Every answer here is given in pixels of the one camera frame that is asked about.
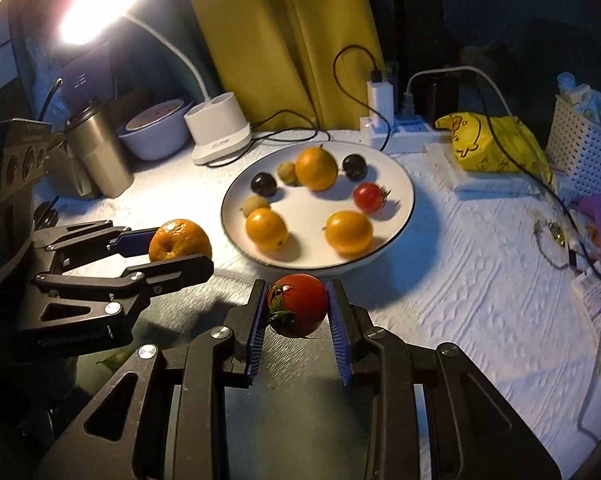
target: white tablecloth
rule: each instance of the white tablecloth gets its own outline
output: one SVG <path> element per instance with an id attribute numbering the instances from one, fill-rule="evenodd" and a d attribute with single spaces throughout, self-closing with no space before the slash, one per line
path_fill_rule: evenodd
<path id="1" fill-rule="evenodd" d="M 358 140 L 358 135 L 336 132 L 335 138 Z M 247 299 L 258 270 L 226 239 L 220 204 L 244 168 L 280 148 L 260 145 L 222 170 L 194 166 L 186 148 L 170 160 L 142 165 L 132 187 L 115 200 L 60 202 L 63 224 L 111 219 L 136 229 L 190 218 L 210 236 L 216 268 L 244 275 L 234 286 L 213 278 L 196 291 L 154 300 L 135 329 L 136 345 L 186 342 Z M 415 211 L 386 254 L 343 276 L 350 301 L 367 307 L 376 325 L 412 344 L 457 343 L 568 478 L 593 449 L 575 422 L 595 347 L 572 299 L 571 272 L 552 269 L 535 246 L 529 212 L 549 215 L 551 209 L 533 197 L 461 202 L 437 182 L 426 155 L 396 158 L 415 184 Z M 114 256 L 78 273 L 117 276 L 137 261 Z M 269 332 L 256 384 L 228 393 L 234 478 L 362 478 L 368 421 L 358 394 L 344 392 L 337 380 L 330 346 L 326 324 L 309 342 Z M 79 361 L 79 381 L 87 389 L 108 377 L 106 368 L 95 364 L 100 358 Z M 601 384 L 585 424 L 601 435 Z M 424 436 L 421 447 L 424 457 Z M 426 460 L 421 467 L 429 478 Z"/>

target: red tomato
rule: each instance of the red tomato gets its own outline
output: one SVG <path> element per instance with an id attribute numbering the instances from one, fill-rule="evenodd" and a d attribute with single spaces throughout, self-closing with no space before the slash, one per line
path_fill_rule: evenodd
<path id="1" fill-rule="evenodd" d="M 353 201 L 363 213 L 375 213 L 387 202 L 389 191 L 384 187 L 364 182 L 359 184 L 353 192 Z"/>
<path id="2" fill-rule="evenodd" d="M 267 292 L 269 324 L 280 335 L 306 337 L 320 326 L 329 309 L 327 289 L 309 274 L 290 274 Z"/>

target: power strip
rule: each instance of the power strip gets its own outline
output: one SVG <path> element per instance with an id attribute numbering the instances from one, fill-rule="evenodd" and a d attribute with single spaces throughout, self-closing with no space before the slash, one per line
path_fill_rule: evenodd
<path id="1" fill-rule="evenodd" d="M 363 144 L 379 150 L 387 137 L 387 126 L 382 123 L 378 128 L 369 117 L 360 118 L 360 136 Z M 449 130 L 434 130 L 423 118 L 416 116 L 410 121 L 395 120 L 394 131 L 384 152 L 391 155 L 399 153 L 424 153 L 425 144 L 433 142 L 451 142 Z"/>

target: lamp base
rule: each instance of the lamp base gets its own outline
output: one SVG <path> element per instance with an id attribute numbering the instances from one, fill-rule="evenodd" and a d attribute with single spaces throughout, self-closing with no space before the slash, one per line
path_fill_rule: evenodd
<path id="1" fill-rule="evenodd" d="M 250 140 L 252 140 L 252 130 L 250 124 L 247 124 L 239 132 L 215 140 L 211 144 L 203 146 L 197 144 L 192 152 L 192 160 L 197 166 L 202 166 L 212 160 L 237 152 L 249 144 Z"/>

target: white plate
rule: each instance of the white plate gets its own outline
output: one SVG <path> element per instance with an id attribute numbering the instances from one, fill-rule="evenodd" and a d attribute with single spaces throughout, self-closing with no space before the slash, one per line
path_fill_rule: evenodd
<path id="1" fill-rule="evenodd" d="M 358 211 L 353 202 L 353 191 L 360 183 L 351 182 L 344 173 L 338 175 L 335 185 L 322 192 L 306 187 L 285 186 L 276 169 L 285 162 L 296 162 L 298 155 L 311 146 L 324 145 L 340 166 L 352 153 L 362 155 L 369 166 L 363 182 L 375 182 L 391 190 L 387 204 L 369 215 L 374 228 L 374 239 L 369 250 L 354 258 L 341 256 L 325 240 L 323 227 L 327 219 L 338 211 Z M 245 232 L 245 218 L 240 208 L 253 195 L 250 184 L 253 177 L 265 171 L 279 184 L 272 200 L 272 210 L 280 214 L 290 230 L 290 238 L 279 251 L 262 252 Z M 301 142 L 264 156 L 238 175 L 223 199 L 221 219 L 223 229 L 236 249 L 251 260 L 268 267 L 311 274 L 340 274 L 380 256 L 407 226 L 413 212 L 413 183 L 400 164 L 382 152 L 353 142 Z"/>

